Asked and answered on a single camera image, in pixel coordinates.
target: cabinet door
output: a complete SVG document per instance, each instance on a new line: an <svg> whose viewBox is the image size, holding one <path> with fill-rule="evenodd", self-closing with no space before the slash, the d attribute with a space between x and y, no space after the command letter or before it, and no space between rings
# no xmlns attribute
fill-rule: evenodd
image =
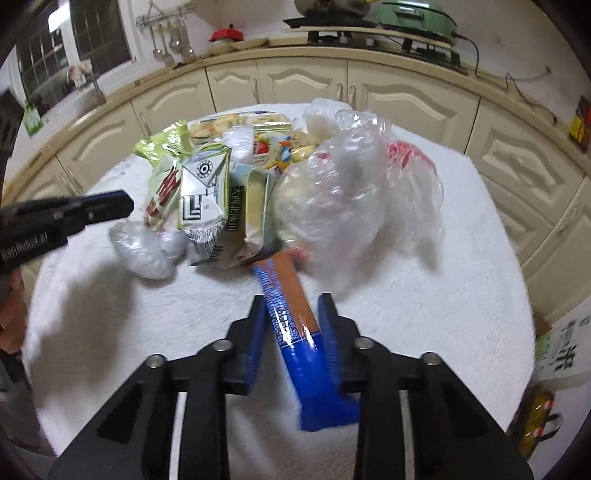
<svg viewBox="0 0 591 480"><path fill-rule="evenodd" d="M281 57L258 60L264 103L346 102L347 61Z"/></svg>
<svg viewBox="0 0 591 480"><path fill-rule="evenodd" d="M350 60L349 105L371 110L433 142L464 152L478 95L420 73Z"/></svg>
<svg viewBox="0 0 591 480"><path fill-rule="evenodd" d="M482 100L466 155L486 177L556 223L581 184L582 170L549 140Z"/></svg>
<svg viewBox="0 0 591 480"><path fill-rule="evenodd" d="M484 176L482 180L495 202L519 263L523 264L548 236L552 225L509 190Z"/></svg>
<svg viewBox="0 0 591 480"><path fill-rule="evenodd" d="M131 103L147 135L177 120L196 120L216 112L205 69L169 80L138 95Z"/></svg>
<svg viewBox="0 0 591 480"><path fill-rule="evenodd" d="M591 181L523 266L532 306L554 322L591 293Z"/></svg>
<svg viewBox="0 0 591 480"><path fill-rule="evenodd" d="M256 60L222 63L206 70L217 112L261 103Z"/></svg>
<svg viewBox="0 0 591 480"><path fill-rule="evenodd" d="M36 200L46 197L78 197L79 192L62 168L57 158L53 158L35 176L27 188L17 197L17 202Z"/></svg>
<svg viewBox="0 0 591 480"><path fill-rule="evenodd" d="M143 137L134 109L126 103L84 130L57 158L77 188L85 192L124 160Z"/></svg>

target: plate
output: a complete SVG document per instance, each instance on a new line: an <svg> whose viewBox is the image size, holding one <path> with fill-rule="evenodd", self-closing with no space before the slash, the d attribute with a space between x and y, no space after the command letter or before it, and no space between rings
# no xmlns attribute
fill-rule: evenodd
<svg viewBox="0 0 591 480"><path fill-rule="evenodd" d="M211 55L223 55L225 53L230 53L231 51L234 51L234 49L232 48L233 45L233 43L218 43L216 45L212 45L211 47L209 47L208 52Z"/></svg>
<svg viewBox="0 0 591 480"><path fill-rule="evenodd" d="M266 37L263 38L253 38L251 40L242 40L232 43L232 48L235 50L248 50L249 48L257 48L262 47L265 43L267 43L269 39Z"/></svg>

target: strawberry image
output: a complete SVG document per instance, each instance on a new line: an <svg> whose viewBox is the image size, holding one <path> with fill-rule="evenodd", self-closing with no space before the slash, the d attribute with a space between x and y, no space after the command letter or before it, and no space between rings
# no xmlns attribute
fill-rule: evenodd
<svg viewBox="0 0 591 480"><path fill-rule="evenodd" d="M264 141L255 140L254 151L255 151L255 155L269 153L269 144Z"/></svg>

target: red lid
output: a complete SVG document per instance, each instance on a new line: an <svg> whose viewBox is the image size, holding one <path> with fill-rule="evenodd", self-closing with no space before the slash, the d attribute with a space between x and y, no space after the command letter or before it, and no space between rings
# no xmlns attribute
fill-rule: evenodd
<svg viewBox="0 0 591 480"><path fill-rule="evenodd" d="M234 25L230 25L230 28L223 28L221 30L213 32L212 37L209 39L209 41L223 40L224 38L242 41L244 40L244 35L242 35L241 31L234 30Z"/></svg>

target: window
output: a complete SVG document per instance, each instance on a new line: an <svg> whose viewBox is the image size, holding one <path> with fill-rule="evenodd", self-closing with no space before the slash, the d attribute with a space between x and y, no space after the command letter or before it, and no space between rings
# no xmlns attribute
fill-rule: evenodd
<svg viewBox="0 0 591 480"><path fill-rule="evenodd" d="M117 0L71 0L70 10L78 54L95 75L131 60Z"/></svg>
<svg viewBox="0 0 591 480"><path fill-rule="evenodd" d="M61 30L49 33L49 15L59 7L54 0L33 20L17 41L18 70L28 99L48 108L62 100L73 87L66 85L69 67Z"/></svg>
<svg viewBox="0 0 591 480"><path fill-rule="evenodd" d="M49 17L60 7L69 18L50 33ZM90 59L99 76L130 61L118 1L54 0L20 35L17 58L25 96L43 114L73 91L70 65Z"/></svg>

